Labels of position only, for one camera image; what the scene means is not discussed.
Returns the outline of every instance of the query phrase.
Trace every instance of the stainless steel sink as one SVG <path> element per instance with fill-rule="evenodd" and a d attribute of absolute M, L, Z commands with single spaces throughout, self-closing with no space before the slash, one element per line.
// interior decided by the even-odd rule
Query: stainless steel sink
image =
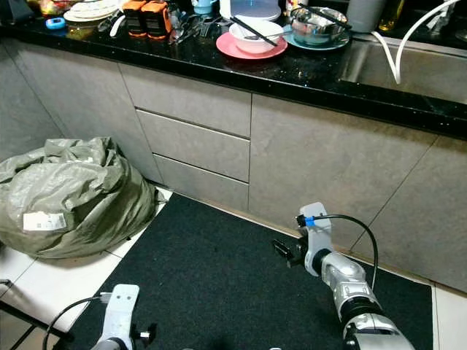
<path fill-rule="evenodd" d="M 385 39 L 395 59 L 401 40 Z M 342 80 L 467 104 L 467 50 L 407 42 L 400 85 L 394 81 L 382 45 L 373 36 L 355 36 L 345 55 Z"/>

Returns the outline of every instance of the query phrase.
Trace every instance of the bottle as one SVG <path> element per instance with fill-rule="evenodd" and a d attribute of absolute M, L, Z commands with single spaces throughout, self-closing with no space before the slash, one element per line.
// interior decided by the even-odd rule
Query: bottle
<path fill-rule="evenodd" d="M 381 20 L 378 28 L 382 31 L 391 31 L 394 29 L 405 0 L 387 0 L 385 9 L 382 11 Z"/>
<path fill-rule="evenodd" d="M 352 26 L 350 30 L 357 33 L 374 31 L 385 5 L 386 0 L 350 0 L 347 8 L 347 19 Z"/>

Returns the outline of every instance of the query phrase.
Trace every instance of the green plastic bag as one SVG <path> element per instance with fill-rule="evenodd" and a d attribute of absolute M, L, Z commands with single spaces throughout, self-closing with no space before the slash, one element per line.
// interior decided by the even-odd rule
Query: green plastic bag
<path fill-rule="evenodd" d="M 111 138 L 49 139 L 0 163 L 0 241 L 34 257 L 82 257 L 138 233 L 155 187 Z"/>

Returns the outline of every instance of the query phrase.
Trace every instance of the plate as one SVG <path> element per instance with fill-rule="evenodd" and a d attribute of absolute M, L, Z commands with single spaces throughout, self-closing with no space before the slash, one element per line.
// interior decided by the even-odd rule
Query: plate
<path fill-rule="evenodd" d="M 291 31 L 292 28 L 290 24 L 287 24 L 284 28 L 284 31 Z M 300 47 L 301 49 L 305 50 L 313 50 L 313 51 L 329 51 L 339 49 L 340 47 L 345 46 L 350 41 L 350 34 L 347 31 L 343 31 L 337 38 L 335 38 L 332 42 L 323 45 L 316 45 L 316 46 L 308 46 L 299 42 L 295 41 L 293 34 L 284 35 L 283 38 L 291 45 Z"/>
<path fill-rule="evenodd" d="M 220 15 L 225 20 L 243 16 L 256 20 L 275 20 L 281 14 L 280 6 L 271 0 L 230 0 L 230 6 L 221 7 Z"/>
<path fill-rule="evenodd" d="M 241 51 L 235 45 L 235 38 L 232 36 L 232 34 L 227 32 L 217 38 L 216 46 L 220 52 L 225 53 L 231 57 L 243 58 L 244 60 L 260 60 L 262 58 L 270 58 L 283 53 L 285 49 L 287 49 L 287 42 L 281 38 L 277 42 L 277 46 L 268 52 L 248 53 Z"/>
<path fill-rule="evenodd" d="M 70 13 L 70 11 L 67 11 L 63 14 L 63 18 L 65 18 L 66 20 L 70 21 L 70 22 L 93 22 L 94 20 L 103 20 L 104 18 L 107 18 L 111 15 L 112 13 L 110 13 L 109 15 L 105 15 L 105 16 L 98 16 L 98 17 L 94 17 L 94 18 L 81 18 L 81 17 L 76 17 L 73 15 L 73 12 Z"/>

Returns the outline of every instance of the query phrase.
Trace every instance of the drawer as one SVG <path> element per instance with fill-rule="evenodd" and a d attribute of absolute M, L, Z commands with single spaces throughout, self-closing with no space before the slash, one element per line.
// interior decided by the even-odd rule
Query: drawer
<path fill-rule="evenodd" d="M 137 110 L 158 155 L 248 182 L 250 141 Z"/>
<path fill-rule="evenodd" d="M 250 136 L 250 93 L 149 69 L 120 67 L 136 107 Z"/>
<path fill-rule="evenodd" d="M 188 164 L 154 155 L 164 184 L 201 201 L 214 201 L 247 211 L 248 184 Z"/>

